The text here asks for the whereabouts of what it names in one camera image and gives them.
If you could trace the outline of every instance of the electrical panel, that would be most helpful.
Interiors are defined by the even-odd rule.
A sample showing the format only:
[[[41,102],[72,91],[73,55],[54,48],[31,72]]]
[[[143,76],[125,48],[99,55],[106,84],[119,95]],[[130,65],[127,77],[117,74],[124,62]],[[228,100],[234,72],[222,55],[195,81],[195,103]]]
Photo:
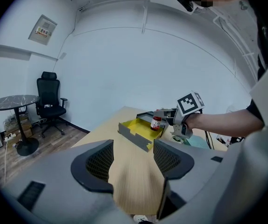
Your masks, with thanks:
[[[52,38],[56,25],[57,24],[55,22],[46,16],[41,15],[33,27],[28,39],[43,45],[47,45],[49,40]]]

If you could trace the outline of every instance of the round table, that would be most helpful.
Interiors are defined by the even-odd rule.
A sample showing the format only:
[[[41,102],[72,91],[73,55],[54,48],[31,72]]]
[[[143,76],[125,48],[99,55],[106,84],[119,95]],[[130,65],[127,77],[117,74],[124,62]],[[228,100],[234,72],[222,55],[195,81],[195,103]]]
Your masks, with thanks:
[[[17,145],[17,152],[21,156],[28,156],[34,153],[39,147],[39,141],[34,138],[26,138],[20,122],[19,108],[34,104],[39,99],[36,95],[13,95],[0,98],[0,111],[13,109],[16,115],[22,138],[22,141]]]

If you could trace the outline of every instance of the chair headrest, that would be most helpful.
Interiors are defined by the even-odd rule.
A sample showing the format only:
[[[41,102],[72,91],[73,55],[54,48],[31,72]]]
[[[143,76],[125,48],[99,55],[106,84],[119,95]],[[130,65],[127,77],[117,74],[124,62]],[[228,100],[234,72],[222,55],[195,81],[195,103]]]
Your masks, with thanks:
[[[47,80],[56,80],[57,79],[57,75],[54,72],[46,72],[46,71],[43,71],[42,78],[43,79],[47,79]]]

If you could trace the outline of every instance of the black office chair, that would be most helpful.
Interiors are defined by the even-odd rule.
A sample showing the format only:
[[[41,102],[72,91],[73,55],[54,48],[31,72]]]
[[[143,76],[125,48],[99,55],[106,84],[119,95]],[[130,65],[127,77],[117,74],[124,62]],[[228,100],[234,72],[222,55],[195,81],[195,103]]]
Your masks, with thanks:
[[[49,123],[43,130],[42,137],[45,138],[44,133],[51,126],[58,129],[61,135],[64,135],[64,132],[56,126],[56,119],[67,112],[64,108],[64,102],[67,101],[67,99],[60,98],[63,102],[62,106],[59,105],[58,89],[60,82],[57,80],[56,73],[44,71],[42,78],[38,78],[36,84],[40,97],[39,102],[36,103],[36,113],[42,118],[46,118],[48,120],[47,123]]]

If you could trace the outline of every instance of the small bottle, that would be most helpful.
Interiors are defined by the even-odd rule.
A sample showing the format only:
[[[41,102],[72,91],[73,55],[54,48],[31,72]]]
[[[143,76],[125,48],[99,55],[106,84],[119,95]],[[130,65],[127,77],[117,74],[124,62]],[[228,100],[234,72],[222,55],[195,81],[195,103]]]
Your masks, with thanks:
[[[160,128],[162,118],[154,116],[151,122],[151,130],[157,131]]]

